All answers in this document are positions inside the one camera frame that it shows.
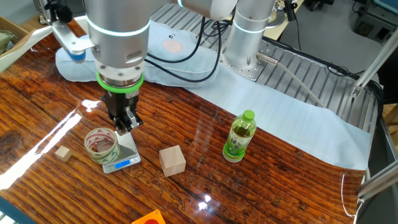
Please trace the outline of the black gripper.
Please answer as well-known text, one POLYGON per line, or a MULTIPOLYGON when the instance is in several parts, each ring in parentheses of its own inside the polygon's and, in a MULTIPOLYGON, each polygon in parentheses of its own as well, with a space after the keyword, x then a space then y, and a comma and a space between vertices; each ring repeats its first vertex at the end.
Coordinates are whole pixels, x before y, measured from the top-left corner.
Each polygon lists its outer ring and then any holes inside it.
POLYGON ((132 128, 138 128, 143 121, 136 114, 139 101, 139 91, 131 93, 113 93, 105 91, 101 97, 106 105, 109 118, 113 120, 119 135, 130 133, 132 128))

